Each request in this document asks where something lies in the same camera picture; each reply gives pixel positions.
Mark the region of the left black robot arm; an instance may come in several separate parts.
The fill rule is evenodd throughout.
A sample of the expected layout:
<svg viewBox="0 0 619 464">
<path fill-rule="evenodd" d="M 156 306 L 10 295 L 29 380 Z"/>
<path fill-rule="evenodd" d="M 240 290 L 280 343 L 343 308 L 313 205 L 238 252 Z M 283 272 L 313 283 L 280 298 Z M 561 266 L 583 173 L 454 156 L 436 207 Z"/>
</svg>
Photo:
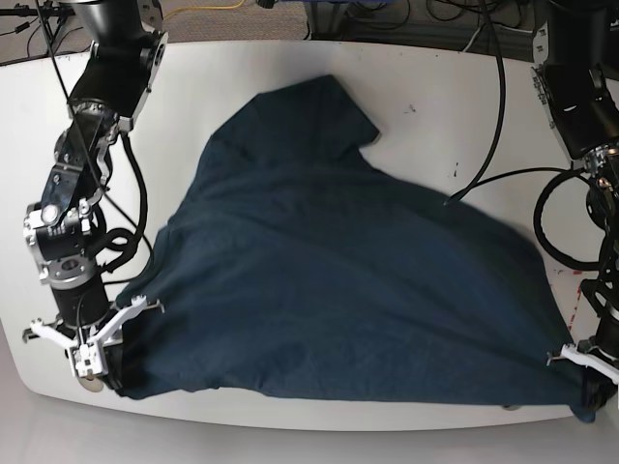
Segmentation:
<svg viewBox="0 0 619 464">
<path fill-rule="evenodd" d="M 597 314 L 594 335 L 562 346 L 557 358 L 582 369 L 582 403 L 599 408 L 618 389 L 618 107 L 607 88 L 603 61 L 615 1 L 539 1 L 535 8 L 532 76 L 570 170 L 543 189 L 533 215 L 539 244 L 574 271 L 594 272 L 580 282 L 581 296 Z M 542 226 L 545 203 L 563 183 L 583 177 L 585 206 L 604 231 L 599 256 L 580 261 L 557 249 Z"/>
</svg>

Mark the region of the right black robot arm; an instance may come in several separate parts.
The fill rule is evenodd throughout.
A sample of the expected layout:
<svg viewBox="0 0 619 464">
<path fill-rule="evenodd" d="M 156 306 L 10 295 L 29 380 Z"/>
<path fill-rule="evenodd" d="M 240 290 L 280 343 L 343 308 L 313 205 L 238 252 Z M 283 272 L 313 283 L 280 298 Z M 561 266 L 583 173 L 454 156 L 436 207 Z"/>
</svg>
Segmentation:
<svg viewBox="0 0 619 464">
<path fill-rule="evenodd" d="M 146 242 L 147 189 L 137 180 L 139 211 L 128 227 L 109 228 L 102 202 L 113 173 L 110 147 L 121 143 L 137 168 L 130 133 L 152 90 L 168 36 L 157 1 L 74 1 L 91 36 L 86 67 L 65 90 L 70 126 L 59 136 L 39 201 L 31 204 L 23 236 L 40 282 L 57 305 L 51 323 L 34 320 L 24 340 L 59 346 L 86 389 L 123 389 L 123 327 L 159 308 L 137 295 L 126 304 L 107 296 L 104 276 L 129 263 Z"/>
</svg>

